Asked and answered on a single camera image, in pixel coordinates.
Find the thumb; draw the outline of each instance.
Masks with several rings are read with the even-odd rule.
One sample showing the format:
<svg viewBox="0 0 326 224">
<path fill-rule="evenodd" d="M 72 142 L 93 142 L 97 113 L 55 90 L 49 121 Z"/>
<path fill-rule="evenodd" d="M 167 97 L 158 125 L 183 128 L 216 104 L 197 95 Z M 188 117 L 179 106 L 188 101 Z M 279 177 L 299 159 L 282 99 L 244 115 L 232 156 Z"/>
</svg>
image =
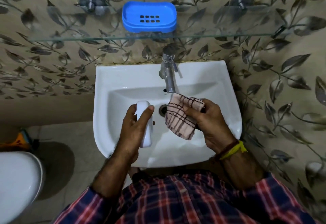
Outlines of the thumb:
<svg viewBox="0 0 326 224">
<path fill-rule="evenodd" d="M 143 111 L 141 117 L 137 120 L 136 124 L 139 128 L 145 129 L 149 119 L 152 117 L 154 112 L 154 106 L 150 105 Z"/>
<path fill-rule="evenodd" d="M 184 106 L 183 110 L 186 115 L 194 118 L 197 122 L 199 122 L 201 120 L 201 116 L 202 116 L 201 112 L 199 112 L 193 108 L 187 107 L 187 106 Z"/>
</svg>

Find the chrome faucet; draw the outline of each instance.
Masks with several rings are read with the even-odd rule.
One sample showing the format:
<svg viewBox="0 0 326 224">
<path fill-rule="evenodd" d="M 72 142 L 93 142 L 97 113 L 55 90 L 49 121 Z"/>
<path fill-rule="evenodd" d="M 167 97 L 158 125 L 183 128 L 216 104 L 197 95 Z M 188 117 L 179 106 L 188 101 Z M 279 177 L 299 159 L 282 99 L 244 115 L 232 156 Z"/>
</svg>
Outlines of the chrome faucet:
<svg viewBox="0 0 326 224">
<path fill-rule="evenodd" d="M 171 46 L 165 46 L 163 48 L 161 70 L 159 71 L 159 76 L 165 79 L 165 86 L 167 93 L 175 93 L 173 70 L 178 72 L 177 65 L 174 62 L 175 52 Z"/>
</svg>

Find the blue soap dish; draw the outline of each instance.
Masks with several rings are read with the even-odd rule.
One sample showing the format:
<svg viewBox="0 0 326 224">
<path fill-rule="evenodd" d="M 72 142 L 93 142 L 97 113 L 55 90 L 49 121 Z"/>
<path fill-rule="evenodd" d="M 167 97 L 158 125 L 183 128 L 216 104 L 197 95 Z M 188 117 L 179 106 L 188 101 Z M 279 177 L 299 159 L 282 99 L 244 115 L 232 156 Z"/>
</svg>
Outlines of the blue soap dish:
<svg viewBox="0 0 326 224">
<path fill-rule="evenodd" d="M 132 33 L 169 33 L 177 27 L 177 11 L 170 2 L 129 1 L 122 8 L 122 23 Z"/>
</svg>

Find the red and blue checkered shirt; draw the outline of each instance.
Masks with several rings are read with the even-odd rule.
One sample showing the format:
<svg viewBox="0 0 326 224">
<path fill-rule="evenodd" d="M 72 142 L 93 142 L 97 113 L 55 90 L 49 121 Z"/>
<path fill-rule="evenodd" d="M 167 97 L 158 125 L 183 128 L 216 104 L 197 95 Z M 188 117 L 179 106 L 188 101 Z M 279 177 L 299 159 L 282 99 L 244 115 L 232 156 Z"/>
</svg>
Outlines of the red and blue checkered shirt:
<svg viewBox="0 0 326 224">
<path fill-rule="evenodd" d="M 59 214 L 62 223 L 315 223 L 271 173 L 245 191 L 208 171 L 149 177 L 110 202 L 88 187 Z"/>
</svg>

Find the yellow thread bracelet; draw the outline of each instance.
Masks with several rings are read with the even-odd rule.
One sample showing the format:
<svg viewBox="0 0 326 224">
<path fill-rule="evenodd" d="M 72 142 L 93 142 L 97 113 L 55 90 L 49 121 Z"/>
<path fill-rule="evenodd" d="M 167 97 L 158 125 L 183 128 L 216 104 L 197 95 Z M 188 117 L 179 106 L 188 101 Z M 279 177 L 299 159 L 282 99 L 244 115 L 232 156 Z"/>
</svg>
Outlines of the yellow thread bracelet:
<svg viewBox="0 0 326 224">
<path fill-rule="evenodd" d="M 224 156 L 220 158 L 220 160 L 223 160 L 233 154 L 235 154 L 239 149 L 241 149 L 241 152 L 248 152 L 246 148 L 243 145 L 243 142 L 239 140 L 239 144 L 235 145 L 233 148 L 231 148 Z"/>
</svg>

